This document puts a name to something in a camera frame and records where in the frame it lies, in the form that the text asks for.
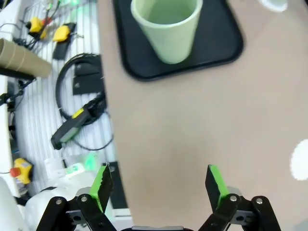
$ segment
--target red button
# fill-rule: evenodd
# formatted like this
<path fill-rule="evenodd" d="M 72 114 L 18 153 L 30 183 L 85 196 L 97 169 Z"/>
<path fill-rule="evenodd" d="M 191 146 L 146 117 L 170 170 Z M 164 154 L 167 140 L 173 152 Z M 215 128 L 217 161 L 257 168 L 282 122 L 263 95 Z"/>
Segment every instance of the red button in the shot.
<path fill-rule="evenodd" d="M 11 174 L 12 177 L 18 177 L 18 176 L 20 176 L 21 172 L 20 172 L 20 169 L 18 167 L 13 167 L 10 170 L 10 174 Z"/>

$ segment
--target green cup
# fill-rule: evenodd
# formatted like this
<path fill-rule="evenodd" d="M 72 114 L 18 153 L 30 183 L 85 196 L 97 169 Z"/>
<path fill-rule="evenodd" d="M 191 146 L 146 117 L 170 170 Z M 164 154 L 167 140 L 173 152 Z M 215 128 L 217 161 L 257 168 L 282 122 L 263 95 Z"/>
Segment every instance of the green cup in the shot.
<path fill-rule="evenodd" d="M 132 0 L 131 13 L 158 58 L 167 64 L 191 53 L 203 0 Z"/>

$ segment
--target cup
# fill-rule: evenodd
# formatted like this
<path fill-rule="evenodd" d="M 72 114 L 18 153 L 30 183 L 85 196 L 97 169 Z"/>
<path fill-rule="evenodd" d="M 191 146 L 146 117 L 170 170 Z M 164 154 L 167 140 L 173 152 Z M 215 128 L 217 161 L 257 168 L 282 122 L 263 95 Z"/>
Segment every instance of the cup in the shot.
<path fill-rule="evenodd" d="M 48 77 L 51 64 L 22 46 L 0 39 L 0 66 L 35 77 Z"/>
<path fill-rule="evenodd" d="M 266 8 L 274 12 L 283 12 L 288 8 L 288 0 L 258 0 Z"/>
<path fill-rule="evenodd" d="M 131 13 L 158 58 L 167 64 L 191 53 L 203 0 L 132 0 Z"/>

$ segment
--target black plate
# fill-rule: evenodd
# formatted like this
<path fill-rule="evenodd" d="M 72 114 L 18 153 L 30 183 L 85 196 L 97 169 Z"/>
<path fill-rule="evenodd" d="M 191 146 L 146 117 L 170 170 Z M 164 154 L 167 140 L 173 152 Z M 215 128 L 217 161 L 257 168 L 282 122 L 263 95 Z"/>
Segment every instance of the black plate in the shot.
<path fill-rule="evenodd" d="M 117 30 L 126 71 L 153 81 L 198 69 L 228 64 L 240 57 L 244 41 L 226 0 L 204 0 L 191 55 L 179 64 L 158 59 L 130 12 L 131 0 L 114 0 Z"/>

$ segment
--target yellow label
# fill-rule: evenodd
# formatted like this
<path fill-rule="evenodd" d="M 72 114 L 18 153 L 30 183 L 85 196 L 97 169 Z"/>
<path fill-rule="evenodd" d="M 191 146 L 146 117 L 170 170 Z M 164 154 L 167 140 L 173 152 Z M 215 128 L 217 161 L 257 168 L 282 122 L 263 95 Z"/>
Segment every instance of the yellow label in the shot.
<path fill-rule="evenodd" d="M 73 114 L 72 118 L 75 119 L 77 118 L 81 113 L 83 113 L 83 108 L 81 108 L 80 110 L 78 110 L 75 114 Z"/>

